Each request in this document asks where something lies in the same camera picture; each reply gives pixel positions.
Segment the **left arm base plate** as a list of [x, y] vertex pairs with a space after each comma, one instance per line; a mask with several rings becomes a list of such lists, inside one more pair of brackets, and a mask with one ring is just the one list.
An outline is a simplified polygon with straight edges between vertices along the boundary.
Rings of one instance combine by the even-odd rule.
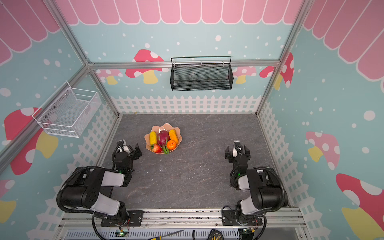
[[140, 227], [143, 220], [144, 211], [126, 211], [125, 214], [118, 213], [115, 216], [108, 216], [102, 219], [102, 227]]

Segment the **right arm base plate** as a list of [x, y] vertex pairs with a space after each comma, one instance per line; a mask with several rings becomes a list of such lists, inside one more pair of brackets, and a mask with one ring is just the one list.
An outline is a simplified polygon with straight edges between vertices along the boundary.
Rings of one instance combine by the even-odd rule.
[[254, 218], [252, 215], [238, 215], [236, 210], [223, 209], [222, 225], [223, 226], [262, 226], [263, 219], [261, 217]]

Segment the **pink fake dragon fruit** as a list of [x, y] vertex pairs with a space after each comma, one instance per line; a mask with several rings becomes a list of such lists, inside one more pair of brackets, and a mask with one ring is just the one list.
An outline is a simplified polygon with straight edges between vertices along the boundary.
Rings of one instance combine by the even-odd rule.
[[166, 130], [160, 130], [157, 134], [158, 145], [162, 148], [164, 154], [169, 154], [169, 149], [167, 143], [170, 140], [169, 133]]

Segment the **red fake strawberry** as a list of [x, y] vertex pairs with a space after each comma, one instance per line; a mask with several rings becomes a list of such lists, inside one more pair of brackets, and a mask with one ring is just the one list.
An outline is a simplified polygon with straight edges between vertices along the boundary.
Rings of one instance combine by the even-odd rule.
[[154, 153], [162, 153], [163, 149], [158, 144], [151, 145], [151, 151]]

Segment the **orange fake tangerine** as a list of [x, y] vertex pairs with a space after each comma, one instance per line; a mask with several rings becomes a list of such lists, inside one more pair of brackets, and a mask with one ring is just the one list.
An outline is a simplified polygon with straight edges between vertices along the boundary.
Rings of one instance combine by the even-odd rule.
[[172, 150], [174, 150], [174, 149], [177, 147], [177, 144], [178, 144], [178, 142], [176, 142], [176, 141], [174, 141], [174, 140], [169, 140], [169, 141], [167, 142], [167, 149], [168, 149], [169, 151], [172, 151]]

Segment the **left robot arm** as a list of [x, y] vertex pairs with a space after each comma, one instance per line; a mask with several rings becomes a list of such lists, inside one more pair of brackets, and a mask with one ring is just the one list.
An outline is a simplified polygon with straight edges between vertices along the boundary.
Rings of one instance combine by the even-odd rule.
[[130, 219], [126, 205], [103, 194], [102, 188], [127, 187], [134, 172], [133, 162], [141, 156], [139, 145], [131, 147], [124, 140], [117, 142], [112, 168], [76, 168], [57, 194], [58, 207], [66, 213], [92, 214], [115, 225], [125, 224]]

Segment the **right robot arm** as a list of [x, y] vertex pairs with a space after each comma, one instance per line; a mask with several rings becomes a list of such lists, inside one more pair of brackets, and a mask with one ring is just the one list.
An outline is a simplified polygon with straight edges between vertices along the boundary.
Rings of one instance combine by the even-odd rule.
[[250, 169], [248, 162], [251, 157], [251, 151], [240, 141], [234, 141], [232, 150], [225, 150], [225, 159], [233, 164], [230, 187], [237, 191], [249, 191], [250, 196], [238, 201], [235, 209], [222, 208], [224, 226], [260, 226], [264, 223], [263, 215], [289, 204], [287, 192], [276, 171], [270, 167]]

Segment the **orange yellow fake mango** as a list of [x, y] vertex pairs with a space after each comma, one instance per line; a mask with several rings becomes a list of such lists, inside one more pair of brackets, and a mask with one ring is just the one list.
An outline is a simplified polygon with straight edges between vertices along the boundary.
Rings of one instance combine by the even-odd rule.
[[169, 131], [169, 136], [170, 136], [170, 139], [175, 142], [175, 144], [179, 142], [177, 132], [175, 129], [172, 129]]

